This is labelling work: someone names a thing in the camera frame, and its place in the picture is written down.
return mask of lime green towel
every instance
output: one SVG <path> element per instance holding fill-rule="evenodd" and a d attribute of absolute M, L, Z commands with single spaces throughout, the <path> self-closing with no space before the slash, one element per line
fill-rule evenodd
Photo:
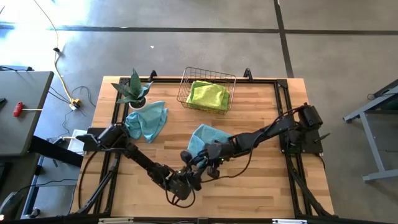
<path fill-rule="evenodd" d="M 187 103 L 227 110 L 228 99 L 229 92 L 222 85 L 195 81 L 192 83 Z"/>

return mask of t-handle tool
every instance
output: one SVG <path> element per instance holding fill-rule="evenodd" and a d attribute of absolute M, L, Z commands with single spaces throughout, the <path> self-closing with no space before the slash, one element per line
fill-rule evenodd
<path fill-rule="evenodd" d="M 24 109 L 24 104 L 20 101 L 15 106 L 14 112 L 12 113 L 12 115 L 14 117 L 18 117 L 22 113 L 23 110 L 26 110 L 26 111 L 42 111 L 43 109 Z"/>

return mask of light blue towel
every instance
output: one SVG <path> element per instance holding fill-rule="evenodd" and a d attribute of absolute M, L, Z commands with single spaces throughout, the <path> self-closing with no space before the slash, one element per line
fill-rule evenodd
<path fill-rule="evenodd" d="M 220 143 L 227 143 L 228 138 L 231 137 L 230 134 L 225 133 L 215 129 L 209 125 L 201 124 L 198 129 L 196 129 L 189 140 L 188 152 L 191 153 L 192 158 L 194 158 L 200 151 L 203 150 L 205 144 L 211 144 L 214 141 L 219 141 Z"/>
<path fill-rule="evenodd" d="M 143 134 L 145 140 L 151 143 L 166 123 L 167 108 L 164 108 L 164 104 L 164 101 L 158 101 L 129 114 L 125 124 L 130 136 L 139 139 Z"/>

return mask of wire basket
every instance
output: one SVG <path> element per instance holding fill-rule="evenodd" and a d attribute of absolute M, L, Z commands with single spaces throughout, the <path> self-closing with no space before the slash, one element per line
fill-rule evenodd
<path fill-rule="evenodd" d="M 194 81 L 205 81 L 224 86 L 224 88 L 229 93 L 227 109 L 224 110 L 220 108 L 203 106 L 187 102 L 192 93 L 192 83 Z M 226 112 L 231 109 L 235 83 L 236 76 L 234 75 L 204 70 L 200 68 L 187 67 L 182 75 L 180 88 L 178 89 L 177 100 L 182 104 L 183 107 L 186 108 L 203 110 L 210 113 L 226 114 Z"/>

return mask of wooden table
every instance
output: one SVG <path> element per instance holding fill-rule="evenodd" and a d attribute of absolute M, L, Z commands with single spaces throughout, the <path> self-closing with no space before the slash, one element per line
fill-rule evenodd
<path fill-rule="evenodd" d="M 93 118 L 93 127 L 105 128 L 111 122 L 116 90 L 111 83 L 120 77 L 104 77 Z M 288 79 L 293 108 L 308 102 L 304 80 Z M 148 144 L 141 137 L 135 144 L 148 157 L 173 169 L 180 169 L 183 162 L 180 152 L 187 148 L 192 132 L 201 124 L 207 124 L 230 134 L 253 132 L 267 126 L 277 117 L 274 87 L 267 84 L 236 84 L 232 109 L 226 115 L 211 114 L 184 108 L 176 100 L 179 83 L 152 85 L 147 99 L 150 102 L 164 100 L 169 109 L 166 125 L 155 141 Z M 104 153 L 99 152 L 90 162 L 82 183 L 82 205 L 98 186 Z M 325 171 L 319 158 L 302 155 L 307 185 L 317 200 L 330 213 L 333 207 Z M 82 167 L 87 161 L 85 156 Z M 248 156 L 233 159 L 220 167 L 221 175 L 233 175 L 241 171 Z M 108 190 L 105 189 L 103 206 Z M 298 190 L 300 207 L 304 211 L 301 191 Z M 192 195 L 184 202 L 188 205 Z M 72 212 L 77 211 L 77 190 Z M 217 218 L 292 218 L 292 199 L 285 157 L 279 151 L 278 138 L 265 141 L 256 148 L 245 173 L 233 179 L 220 179 L 205 183 L 197 192 L 195 204 L 190 208 L 170 205 L 165 192 L 155 185 L 146 171 L 134 161 L 123 157 L 119 166 L 111 215 L 124 217 L 217 217 Z"/>

